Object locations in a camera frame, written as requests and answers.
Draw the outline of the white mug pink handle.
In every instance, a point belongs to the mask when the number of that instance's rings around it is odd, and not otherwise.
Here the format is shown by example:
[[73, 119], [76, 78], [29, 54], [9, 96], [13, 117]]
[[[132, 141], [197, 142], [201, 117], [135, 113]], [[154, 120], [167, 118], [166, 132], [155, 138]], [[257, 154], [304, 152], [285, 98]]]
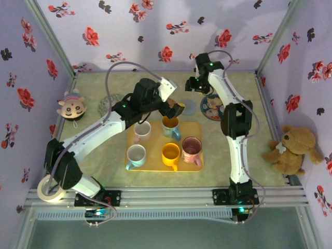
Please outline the white mug pink handle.
[[151, 124], [148, 121], [144, 121], [142, 124], [136, 123], [134, 125], [134, 134], [135, 144], [148, 141], [151, 137]]

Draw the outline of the pink patterned mug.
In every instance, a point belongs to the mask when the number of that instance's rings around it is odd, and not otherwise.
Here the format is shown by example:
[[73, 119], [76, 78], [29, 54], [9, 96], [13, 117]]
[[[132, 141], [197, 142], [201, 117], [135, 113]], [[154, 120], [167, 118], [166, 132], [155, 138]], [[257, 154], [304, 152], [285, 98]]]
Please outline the pink patterned mug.
[[182, 142], [182, 159], [185, 163], [194, 163], [196, 166], [202, 166], [200, 154], [202, 152], [201, 141], [194, 136], [187, 137]]

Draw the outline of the masking tape roll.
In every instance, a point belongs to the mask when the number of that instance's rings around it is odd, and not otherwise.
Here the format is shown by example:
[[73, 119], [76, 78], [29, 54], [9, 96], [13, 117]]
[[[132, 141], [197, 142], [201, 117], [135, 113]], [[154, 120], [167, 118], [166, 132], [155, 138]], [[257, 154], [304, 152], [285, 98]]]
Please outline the masking tape roll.
[[50, 175], [46, 175], [38, 184], [37, 195], [38, 197], [49, 203], [58, 202], [64, 197], [66, 191], [53, 179], [50, 183]]

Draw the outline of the aluminium frame post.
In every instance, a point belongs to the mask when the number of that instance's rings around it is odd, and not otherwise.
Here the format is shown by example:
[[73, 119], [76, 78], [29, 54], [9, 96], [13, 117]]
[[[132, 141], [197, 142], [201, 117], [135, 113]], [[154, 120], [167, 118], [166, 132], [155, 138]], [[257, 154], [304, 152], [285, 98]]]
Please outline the aluminium frame post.
[[49, 44], [53, 48], [54, 52], [58, 56], [60, 62], [65, 67], [66, 72], [71, 78], [75, 78], [76, 74], [74, 70], [72, 69], [72, 66], [70, 65], [70, 62], [59, 43], [57, 37], [55, 36], [55, 33], [53, 32], [47, 18], [45, 17], [44, 13], [42, 12], [39, 4], [37, 3], [37, 0], [24, 0], [26, 5], [28, 6], [30, 12], [36, 19], [39, 27], [43, 31], [44, 35], [46, 36]]
[[292, 20], [294, 19], [296, 12], [299, 10], [303, 2], [306, 0], [289, 0], [289, 5], [287, 8], [287, 12], [283, 17], [267, 51], [265, 52], [257, 70], [255, 71], [256, 75], [259, 76], [263, 69], [267, 66], [270, 58], [272, 57], [273, 52], [276, 50], [279, 41], [283, 37], [286, 29], [290, 26]]

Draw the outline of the grey blue woven coaster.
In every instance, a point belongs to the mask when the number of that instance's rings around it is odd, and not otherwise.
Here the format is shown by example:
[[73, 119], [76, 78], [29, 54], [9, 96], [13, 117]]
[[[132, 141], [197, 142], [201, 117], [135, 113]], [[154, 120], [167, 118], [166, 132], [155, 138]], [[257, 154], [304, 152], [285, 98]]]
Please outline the grey blue woven coaster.
[[195, 101], [190, 100], [190, 99], [183, 99], [183, 100], [180, 100], [179, 103], [184, 105], [184, 110], [182, 112], [182, 115], [191, 116], [195, 113], [196, 108], [197, 108]]

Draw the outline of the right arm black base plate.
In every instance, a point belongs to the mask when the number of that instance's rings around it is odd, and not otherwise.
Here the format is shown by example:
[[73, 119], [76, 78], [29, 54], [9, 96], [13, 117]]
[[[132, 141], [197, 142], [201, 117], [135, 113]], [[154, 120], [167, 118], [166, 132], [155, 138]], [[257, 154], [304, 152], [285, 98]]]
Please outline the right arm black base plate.
[[237, 195], [229, 189], [213, 189], [212, 199], [214, 205], [258, 205], [259, 197], [256, 189], [250, 193]]

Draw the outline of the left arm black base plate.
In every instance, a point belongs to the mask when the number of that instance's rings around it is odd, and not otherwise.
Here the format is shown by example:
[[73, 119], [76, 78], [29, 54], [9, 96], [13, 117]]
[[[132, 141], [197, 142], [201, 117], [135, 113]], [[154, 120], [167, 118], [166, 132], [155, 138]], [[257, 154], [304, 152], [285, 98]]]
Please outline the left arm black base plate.
[[92, 206], [103, 206], [105, 203], [114, 207], [120, 206], [121, 191], [120, 190], [102, 190], [92, 200], [77, 193], [75, 196], [74, 206], [75, 207], [92, 207]]

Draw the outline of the brown teddy bear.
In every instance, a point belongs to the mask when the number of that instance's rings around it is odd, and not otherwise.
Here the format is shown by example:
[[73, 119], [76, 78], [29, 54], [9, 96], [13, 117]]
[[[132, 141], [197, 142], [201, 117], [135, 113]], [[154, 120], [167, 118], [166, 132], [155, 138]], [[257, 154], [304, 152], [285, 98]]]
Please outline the brown teddy bear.
[[316, 149], [316, 136], [309, 128], [286, 124], [281, 130], [281, 140], [271, 140], [268, 144], [270, 150], [261, 156], [264, 161], [272, 163], [275, 171], [284, 175], [304, 175], [305, 171], [301, 167], [305, 155], [314, 164], [324, 160]]

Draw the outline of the yellow plastic tray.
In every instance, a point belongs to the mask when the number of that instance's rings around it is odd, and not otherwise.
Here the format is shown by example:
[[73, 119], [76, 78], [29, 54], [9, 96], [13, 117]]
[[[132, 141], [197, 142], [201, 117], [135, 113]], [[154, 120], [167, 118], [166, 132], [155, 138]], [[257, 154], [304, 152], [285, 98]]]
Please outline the yellow plastic tray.
[[[147, 141], [141, 143], [146, 150], [146, 162], [138, 168], [134, 168], [131, 171], [143, 171], [143, 172], [174, 172], [172, 167], [165, 165], [162, 162], [162, 148], [167, 143], [175, 143], [180, 148], [180, 159], [177, 165], [178, 170], [176, 173], [180, 172], [199, 172], [204, 167], [203, 152], [200, 153], [200, 159], [202, 161], [201, 166], [196, 166], [194, 163], [186, 163], [181, 158], [182, 142], [185, 138], [189, 136], [194, 136], [202, 142], [202, 129], [198, 122], [193, 121], [180, 121], [179, 131], [181, 133], [181, 140], [177, 141], [168, 138], [163, 135], [161, 121], [149, 121], [151, 124], [151, 137]], [[128, 130], [127, 136], [127, 149], [134, 145], [135, 133], [134, 128], [131, 127]]]

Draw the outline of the cartoon face plush toy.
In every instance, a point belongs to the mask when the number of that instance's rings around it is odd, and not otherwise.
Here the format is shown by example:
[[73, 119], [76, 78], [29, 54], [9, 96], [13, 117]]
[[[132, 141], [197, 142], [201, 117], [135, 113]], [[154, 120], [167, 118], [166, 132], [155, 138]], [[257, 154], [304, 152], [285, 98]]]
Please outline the cartoon face plush toy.
[[73, 127], [77, 128], [77, 121], [83, 117], [87, 110], [84, 101], [85, 98], [80, 94], [78, 89], [66, 91], [64, 99], [58, 102], [60, 108], [57, 109], [57, 113], [65, 120], [72, 122]]

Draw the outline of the blue mug yellow inside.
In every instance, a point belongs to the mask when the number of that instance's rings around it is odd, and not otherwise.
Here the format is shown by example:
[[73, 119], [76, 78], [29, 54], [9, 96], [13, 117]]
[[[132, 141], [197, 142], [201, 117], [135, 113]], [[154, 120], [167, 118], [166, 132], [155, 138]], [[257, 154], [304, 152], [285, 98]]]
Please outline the blue mug yellow inside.
[[168, 118], [167, 116], [164, 116], [161, 124], [164, 136], [176, 141], [181, 140], [182, 136], [179, 131], [179, 119], [177, 117]]

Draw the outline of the cartoon print round coaster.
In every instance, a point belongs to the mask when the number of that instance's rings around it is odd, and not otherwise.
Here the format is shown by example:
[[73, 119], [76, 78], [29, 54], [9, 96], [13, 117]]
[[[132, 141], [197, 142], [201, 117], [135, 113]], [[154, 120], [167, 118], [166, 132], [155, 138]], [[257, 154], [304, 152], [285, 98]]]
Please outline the cartoon print round coaster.
[[218, 94], [211, 94], [202, 99], [200, 109], [203, 115], [209, 120], [221, 121], [225, 106]]

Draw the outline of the white mug light blue handle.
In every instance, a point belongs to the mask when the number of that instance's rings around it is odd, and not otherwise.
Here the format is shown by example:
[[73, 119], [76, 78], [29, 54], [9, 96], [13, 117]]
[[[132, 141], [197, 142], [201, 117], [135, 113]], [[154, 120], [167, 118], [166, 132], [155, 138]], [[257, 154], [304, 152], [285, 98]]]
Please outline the white mug light blue handle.
[[127, 170], [142, 167], [146, 162], [146, 150], [144, 146], [140, 144], [130, 146], [127, 150], [127, 158], [129, 160], [126, 165]]

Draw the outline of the aluminium mounting rail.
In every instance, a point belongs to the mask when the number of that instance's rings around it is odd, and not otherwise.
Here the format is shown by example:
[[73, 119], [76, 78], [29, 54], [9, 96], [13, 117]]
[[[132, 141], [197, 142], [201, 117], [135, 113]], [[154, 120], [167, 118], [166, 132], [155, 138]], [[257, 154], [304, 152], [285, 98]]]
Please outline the aluminium mounting rail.
[[[257, 190], [262, 208], [308, 206], [306, 193], [301, 186], [254, 187]], [[203, 208], [214, 207], [214, 189], [220, 187], [115, 187], [119, 190], [121, 209], [166, 209], [166, 208]], [[63, 207], [74, 206], [75, 191], [69, 190], [62, 199], [49, 203], [41, 200], [36, 189], [28, 192], [24, 206]]]

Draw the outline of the green patterned glass coaster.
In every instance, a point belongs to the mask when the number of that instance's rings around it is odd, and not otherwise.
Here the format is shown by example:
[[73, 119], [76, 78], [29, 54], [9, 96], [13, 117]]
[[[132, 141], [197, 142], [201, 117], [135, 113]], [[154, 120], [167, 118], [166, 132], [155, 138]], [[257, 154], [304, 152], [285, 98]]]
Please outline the green patterned glass coaster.
[[[110, 101], [111, 101], [112, 106], [114, 106], [117, 102], [121, 101], [123, 99], [123, 97], [124, 97], [124, 95], [122, 95], [122, 94], [118, 94], [118, 93], [111, 94], [110, 95]], [[108, 111], [109, 111], [109, 98], [108, 98], [108, 96], [104, 97], [103, 99], [101, 99], [99, 101], [97, 111], [98, 111], [101, 118], [108, 113]]]

